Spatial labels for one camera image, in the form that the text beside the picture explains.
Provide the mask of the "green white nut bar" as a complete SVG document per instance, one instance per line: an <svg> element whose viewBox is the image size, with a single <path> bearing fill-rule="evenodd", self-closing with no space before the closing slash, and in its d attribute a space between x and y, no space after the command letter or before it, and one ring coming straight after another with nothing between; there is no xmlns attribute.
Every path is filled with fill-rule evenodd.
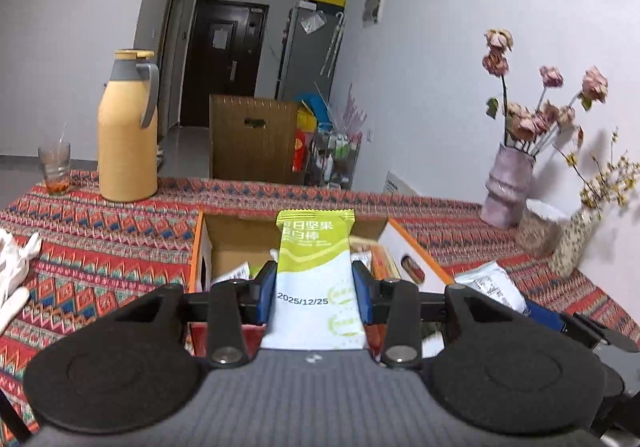
<svg viewBox="0 0 640 447"><path fill-rule="evenodd" d="M264 349L359 351L367 345L360 318L348 210L283 210L274 297Z"/></svg>

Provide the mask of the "floral slim vase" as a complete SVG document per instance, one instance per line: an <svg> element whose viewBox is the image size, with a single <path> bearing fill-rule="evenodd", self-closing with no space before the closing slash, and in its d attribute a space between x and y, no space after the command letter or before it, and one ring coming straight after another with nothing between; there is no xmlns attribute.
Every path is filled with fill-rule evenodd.
<svg viewBox="0 0 640 447"><path fill-rule="evenodd" d="M615 129L608 141L608 154L603 158L590 152L589 158L594 167L591 178L582 173L578 164L584 144L582 128L574 131L568 152L558 145L553 146L582 183L578 195L580 206L562 225L558 244L549 261L549 267L556 276L566 278L573 274L596 227L610 207L616 206L625 212L629 202L638 195L639 161L630 159L628 152L616 152L619 139L620 130Z"/></svg>

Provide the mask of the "red cardboard snack box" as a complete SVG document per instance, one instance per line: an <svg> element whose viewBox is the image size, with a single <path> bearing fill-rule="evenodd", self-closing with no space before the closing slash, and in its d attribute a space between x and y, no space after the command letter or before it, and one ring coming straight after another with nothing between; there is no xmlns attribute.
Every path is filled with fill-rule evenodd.
<svg viewBox="0 0 640 447"><path fill-rule="evenodd" d="M281 232L277 226L278 214L252 218L201 213L196 225L190 292L208 292L212 288L213 278L228 273L244 262L250 265L250 279L258 275L266 262L274 261L278 264L281 241ZM441 293L446 285L450 285L451 277L397 221L388 216L361 219L356 212L355 216L356 221L349 238L358 236L384 245L398 267L399 279L412 282L421 292Z"/></svg>

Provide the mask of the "orange snack packet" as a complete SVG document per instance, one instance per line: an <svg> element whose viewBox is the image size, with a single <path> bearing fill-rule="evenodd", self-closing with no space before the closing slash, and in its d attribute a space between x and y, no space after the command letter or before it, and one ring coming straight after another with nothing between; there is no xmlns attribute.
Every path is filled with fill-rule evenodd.
<svg viewBox="0 0 640 447"><path fill-rule="evenodd" d="M360 261L376 280L400 278L390 252L378 241L352 236L349 238L349 248L352 262Z"/></svg>

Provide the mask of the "white silver snack packet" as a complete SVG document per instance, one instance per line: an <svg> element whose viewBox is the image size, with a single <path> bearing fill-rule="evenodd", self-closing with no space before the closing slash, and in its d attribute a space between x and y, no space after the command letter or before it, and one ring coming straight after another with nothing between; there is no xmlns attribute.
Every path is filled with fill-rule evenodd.
<svg viewBox="0 0 640 447"><path fill-rule="evenodd" d="M466 285L490 297L513 311L527 315L529 313L525 297L511 280L508 273L497 262L489 262L471 271L454 276L459 285Z"/></svg>

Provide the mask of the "patterned red tablecloth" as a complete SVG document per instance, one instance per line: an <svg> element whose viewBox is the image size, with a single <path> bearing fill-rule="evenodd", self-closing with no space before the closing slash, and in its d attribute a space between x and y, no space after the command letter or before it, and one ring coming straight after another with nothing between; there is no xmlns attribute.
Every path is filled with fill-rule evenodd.
<svg viewBox="0 0 640 447"><path fill-rule="evenodd" d="M580 313L639 342L624 311L574 308L562 280L529 259L476 204L260 183L164 180L116 204L96 174L43 187L1 213L42 247L29 302L2 333L1 439L22 446L595 446L605 372L593 349L486 297L454 276L497 262L525 300ZM452 279L443 323L422 325L420 368L372 352L258 349L210 367L179 318L191 294L201 213L272 216L352 209L389 218Z"/></svg>

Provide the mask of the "pink ceramic vase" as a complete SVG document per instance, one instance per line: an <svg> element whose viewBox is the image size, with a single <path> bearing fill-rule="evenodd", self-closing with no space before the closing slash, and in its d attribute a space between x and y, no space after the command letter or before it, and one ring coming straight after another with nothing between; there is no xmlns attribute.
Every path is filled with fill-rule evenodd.
<svg viewBox="0 0 640 447"><path fill-rule="evenodd" d="M518 225L532 182L535 159L526 152L500 145L485 184L487 197L480 219L502 229Z"/></svg>

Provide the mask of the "brown cardboard box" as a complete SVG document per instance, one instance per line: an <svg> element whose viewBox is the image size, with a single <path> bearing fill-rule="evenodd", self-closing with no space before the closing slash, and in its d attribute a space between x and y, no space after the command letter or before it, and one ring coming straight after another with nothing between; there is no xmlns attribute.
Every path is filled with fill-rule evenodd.
<svg viewBox="0 0 640 447"><path fill-rule="evenodd" d="M209 97L209 176L295 185L298 103L246 96Z"/></svg>

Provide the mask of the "dried pink roses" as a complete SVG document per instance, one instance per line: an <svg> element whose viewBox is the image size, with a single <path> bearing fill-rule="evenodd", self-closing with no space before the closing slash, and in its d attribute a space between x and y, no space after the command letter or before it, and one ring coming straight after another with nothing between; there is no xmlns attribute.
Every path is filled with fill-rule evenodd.
<svg viewBox="0 0 640 447"><path fill-rule="evenodd" d="M486 51L482 67L488 76L499 82L499 94L488 98L485 115L502 120L501 145L535 158L553 145L563 134L584 132L576 124L576 110L589 111L608 98L608 78L596 66L588 68L580 79L579 88L564 104L553 103L548 97L562 89L564 77L559 68L544 65L538 69L540 92L536 103L522 104L512 100L506 84L510 71L509 54L514 39L506 29L489 29L484 33Z"/></svg>

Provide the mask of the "white cotton glove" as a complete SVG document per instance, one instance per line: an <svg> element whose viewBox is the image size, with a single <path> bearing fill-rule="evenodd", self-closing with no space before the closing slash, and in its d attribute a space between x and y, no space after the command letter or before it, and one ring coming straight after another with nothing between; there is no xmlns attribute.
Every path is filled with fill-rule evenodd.
<svg viewBox="0 0 640 447"><path fill-rule="evenodd" d="M39 233L33 233L26 245L17 245L12 233L1 230L0 333L29 300L29 290L24 282L29 273L29 262L39 254L41 244Z"/></svg>

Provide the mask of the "yellow thermos jug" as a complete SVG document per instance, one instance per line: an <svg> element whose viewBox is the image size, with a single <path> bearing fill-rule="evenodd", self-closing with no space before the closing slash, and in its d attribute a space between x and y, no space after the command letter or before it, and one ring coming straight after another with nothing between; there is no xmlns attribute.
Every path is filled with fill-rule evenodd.
<svg viewBox="0 0 640 447"><path fill-rule="evenodd" d="M119 50L98 108L101 196L134 202L157 191L160 70L150 50Z"/></svg>

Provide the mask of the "glass cup with drink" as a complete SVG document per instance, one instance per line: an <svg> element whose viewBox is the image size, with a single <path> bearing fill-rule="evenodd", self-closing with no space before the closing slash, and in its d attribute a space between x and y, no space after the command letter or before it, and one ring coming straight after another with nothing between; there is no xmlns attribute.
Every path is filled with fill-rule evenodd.
<svg viewBox="0 0 640 447"><path fill-rule="evenodd" d="M44 187L51 196L62 196L70 189L70 143L65 132L66 124L56 140L38 147Z"/></svg>

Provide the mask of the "grey refrigerator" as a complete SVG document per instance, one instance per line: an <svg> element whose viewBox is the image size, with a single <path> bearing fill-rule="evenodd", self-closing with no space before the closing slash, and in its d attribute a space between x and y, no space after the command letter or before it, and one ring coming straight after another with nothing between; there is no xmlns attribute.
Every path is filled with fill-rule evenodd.
<svg viewBox="0 0 640 447"><path fill-rule="evenodd" d="M284 30L277 100L305 94L329 99L343 34L344 7L299 0L288 12Z"/></svg>

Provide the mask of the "dark entrance door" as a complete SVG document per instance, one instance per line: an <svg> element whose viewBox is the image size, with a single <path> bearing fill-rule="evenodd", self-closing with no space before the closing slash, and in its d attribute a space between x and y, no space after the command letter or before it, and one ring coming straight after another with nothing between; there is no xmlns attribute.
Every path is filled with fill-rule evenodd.
<svg viewBox="0 0 640 447"><path fill-rule="evenodd" d="M180 103L180 126L209 126L209 97L255 94L269 7L197 0Z"/></svg>

